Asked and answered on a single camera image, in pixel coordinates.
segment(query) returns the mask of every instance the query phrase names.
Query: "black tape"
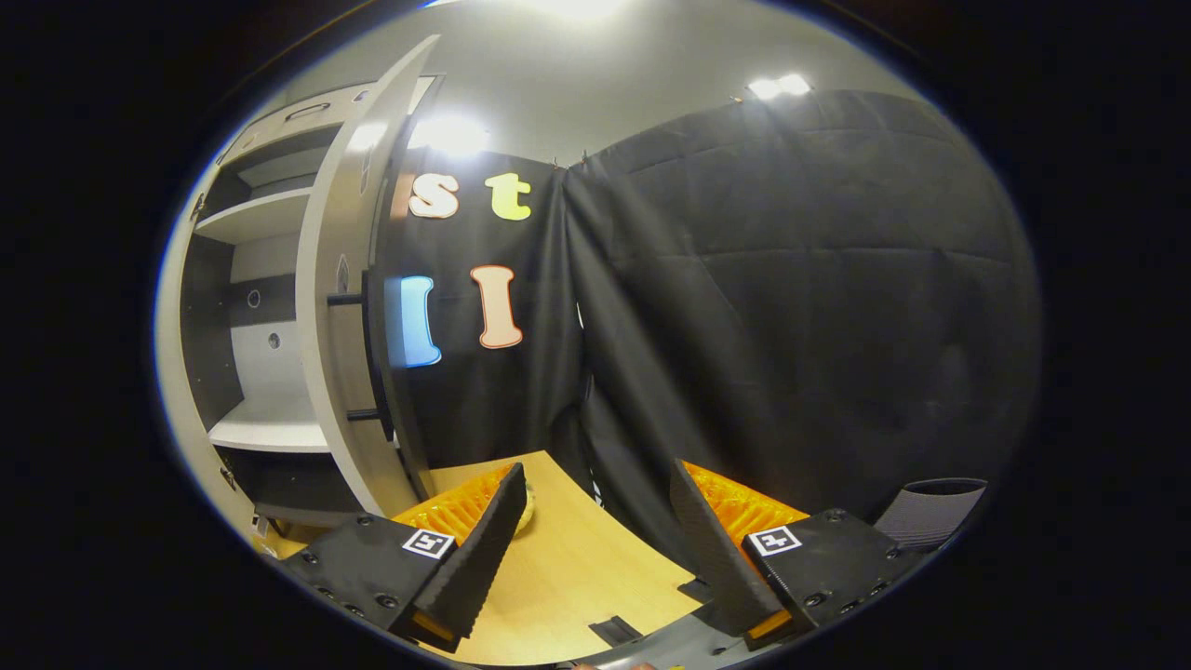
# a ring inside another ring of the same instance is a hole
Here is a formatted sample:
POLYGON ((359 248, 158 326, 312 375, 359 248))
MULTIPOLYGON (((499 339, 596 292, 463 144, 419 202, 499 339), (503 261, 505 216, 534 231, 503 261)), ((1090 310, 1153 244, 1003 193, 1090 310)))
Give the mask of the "black tape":
POLYGON ((698 601, 699 605, 707 605, 712 599, 711 587, 698 577, 681 584, 678 588, 678 591, 694 601, 698 601))
POLYGON ((613 647, 641 638, 641 632, 632 626, 629 626, 629 624, 619 616, 613 616, 603 624, 592 624, 587 627, 599 635, 599 639, 613 647))

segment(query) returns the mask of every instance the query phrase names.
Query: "gray wall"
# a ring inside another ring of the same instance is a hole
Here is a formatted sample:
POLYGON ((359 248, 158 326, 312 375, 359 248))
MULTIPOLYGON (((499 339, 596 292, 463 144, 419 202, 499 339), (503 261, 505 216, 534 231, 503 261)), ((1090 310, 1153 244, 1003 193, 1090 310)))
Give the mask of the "gray wall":
POLYGON ((861 49, 748 0, 623 0, 567 20, 518 0, 461 0, 381 25, 299 75, 286 101, 375 80, 428 35, 437 112, 486 126, 491 149, 572 164, 647 127, 747 96, 757 76, 922 99, 861 49))

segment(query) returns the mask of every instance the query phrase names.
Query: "black fabric backdrop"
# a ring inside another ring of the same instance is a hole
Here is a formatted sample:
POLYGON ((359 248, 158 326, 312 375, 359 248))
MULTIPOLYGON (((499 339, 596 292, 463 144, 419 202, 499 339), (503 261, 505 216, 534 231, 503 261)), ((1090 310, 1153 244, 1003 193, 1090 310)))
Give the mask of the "black fabric backdrop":
POLYGON ((1033 259, 1011 201, 933 107, 875 93, 747 101, 569 169, 411 154, 460 181, 448 219, 391 221, 434 277, 442 361, 409 371, 431 468, 544 449, 693 569, 680 457, 804 512, 873 521, 908 482, 993 480, 1037 386, 1033 259), (484 180, 532 184, 523 221, 484 180), (490 351, 478 264, 513 269, 524 340, 490 351), (582 328, 575 302, 582 313, 582 328))

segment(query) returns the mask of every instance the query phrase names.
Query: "cabinet door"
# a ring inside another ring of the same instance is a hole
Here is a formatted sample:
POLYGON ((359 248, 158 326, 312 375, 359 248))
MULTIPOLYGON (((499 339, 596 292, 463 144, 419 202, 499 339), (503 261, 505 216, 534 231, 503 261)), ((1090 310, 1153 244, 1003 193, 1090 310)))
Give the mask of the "cabinet door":
POLYGON ((357 102, 358 112, 339 130, 314 180, 298 244, 298 333, 314 414, 360 503, 384 516, 418 499, 398 456, 400 445, 389 444, 376 421, 348 422, 349 411, 375 408, 378 400, 362 307, 329 306, 328 295, 361 290, 380 196, 379 165, 387 163, 406 123, 418 76, 437 39, 435 35, 414 46, 357 102), (347 271, 341 273, 341 264, 347 271))

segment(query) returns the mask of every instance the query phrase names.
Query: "letter s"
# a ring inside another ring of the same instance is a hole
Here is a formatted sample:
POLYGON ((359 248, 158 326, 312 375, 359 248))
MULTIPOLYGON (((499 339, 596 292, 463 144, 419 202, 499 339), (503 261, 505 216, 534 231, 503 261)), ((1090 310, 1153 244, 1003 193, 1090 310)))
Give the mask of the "letter s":
POLYGON ((459 181, 447 174, 428 173, 413 180, 410 211, 423 218, 447 218, 459 211, 459 181))

